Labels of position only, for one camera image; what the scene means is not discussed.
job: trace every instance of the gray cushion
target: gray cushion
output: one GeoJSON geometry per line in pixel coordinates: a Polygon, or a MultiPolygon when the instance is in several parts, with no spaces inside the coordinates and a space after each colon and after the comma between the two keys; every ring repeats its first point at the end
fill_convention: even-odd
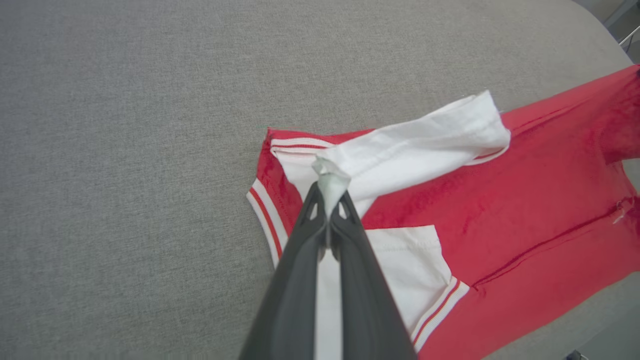
{"type": "Polygon", "coordinates": [[[630,62],[569,0],[0,2],[0,352],[235,357],[267,126],[341,133],[630,62]]]}

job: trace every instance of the red fabric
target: red fabric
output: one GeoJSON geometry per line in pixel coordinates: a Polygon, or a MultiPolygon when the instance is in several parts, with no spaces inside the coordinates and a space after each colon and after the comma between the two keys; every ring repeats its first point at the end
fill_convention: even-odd
{"type": "MultiPolygon", "coordinates": [[[[503,114],[505,154],[372,205],[367,229],[434,224],[452,273],[471,287],[420,358],[481,358],[640,270],[640,199],[620,163],[640,155],[638,69],[503,114]]],[[[340,143],[365,132],[269,130],[258,177],[288,233],[302,199],[271,139],[340,143]]]]}

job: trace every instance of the clothing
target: clothing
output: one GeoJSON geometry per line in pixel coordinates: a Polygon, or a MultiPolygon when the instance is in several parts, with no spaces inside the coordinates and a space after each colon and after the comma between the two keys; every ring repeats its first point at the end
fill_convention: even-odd
{"type": "MultiPolygon", "coordinates": [[[[448,292],[440,293],[448,297],[444,305],[425,312],[427,319],[412,331],[420,357],[483,357],[640,270],[639,198],[620,163],[640,155],[637,70],[629,67],[505,113],[512,140],[502,156],[373,202],[362,217],[366,229],[432,225],[455,275],[448,292]],[[465,294],[452,291],[467,285],[465,294]]],[[[321,145],[310,142],[342,143],[367,132],[269,130],[260,185],[249,198],[262,211],[277,254],[275,238],[291,232],[302,198],[271,154],[273,144],[317,149],[321,145]]],[[[422,276],[410,273],[403,281],[422,276]]]]}
{"type": "MultiPolygon", "coordinates": [[[[300,200],[317,181],[328,206],[325,213],[330,214],[348,187],[358,214],[363,216],[380,195],[434,179],[463,165],[496,158],[506,151],[509,139],[491,95],[484,92],[420,119],[377,129],[339,145],[319,138],[272,138],[265,156],[277,161],[300,200]]],[[[277,206],[266,195],[265,186],[257,179],[248,198],[268,233],[276,265],[289,232],[277,219],[277,206]]],[[[365,231],[419,350],[468,286],[451,274],[432,225],[365,231]]],[[[318,359],[340,355],[340,332],[336,330],[340,328],[339,279],[339,268],[332,258],[323,259],[317,280],[318,359]],[[332,316],[334,321],[327,320],[332,316]]]]}

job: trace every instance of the white fabric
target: white fabric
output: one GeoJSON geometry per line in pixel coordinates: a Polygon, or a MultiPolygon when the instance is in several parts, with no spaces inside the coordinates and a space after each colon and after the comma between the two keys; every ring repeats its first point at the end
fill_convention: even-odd
{"type": "Polygon", "coordinates": [[[326,212],[345,190],[360,216],[380,195],[502,154],[511,135],[489,91],[466,97],[424,117],[385,126],[316,153],[326,212]]]}
{"type": "MultiPolygon", "coordinates": [[[[510,133],[491,95],[483,92],[339,145],[313,138],[273,140],[271,153],[302,199],[318,181],[330,215],[349,190],[362,217],[378,196],[463,165],[489,161],[506,151],[509,141],[510,133]]],[[[277,217],[269,208],[266,211],[277,217]]],[[[468,286],[452,276],[432,225],[368,229],[366,233],[418,351],[468,286]]],[[[338,359],[342,348],[340,279],[330,252],[319,264],[317,286],[316,359],[338,359]]]]}

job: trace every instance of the white cloth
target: white cloth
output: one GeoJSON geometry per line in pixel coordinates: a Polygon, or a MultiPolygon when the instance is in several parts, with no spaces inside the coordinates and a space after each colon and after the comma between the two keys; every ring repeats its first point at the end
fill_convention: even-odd
{"type": "Polygon", "coordinates": [[[506,151],[510,139],[485,91],[319,151],[312,166],[327,214],[348,189],[362,217],[378,196],[491,160],[506,151]]]}

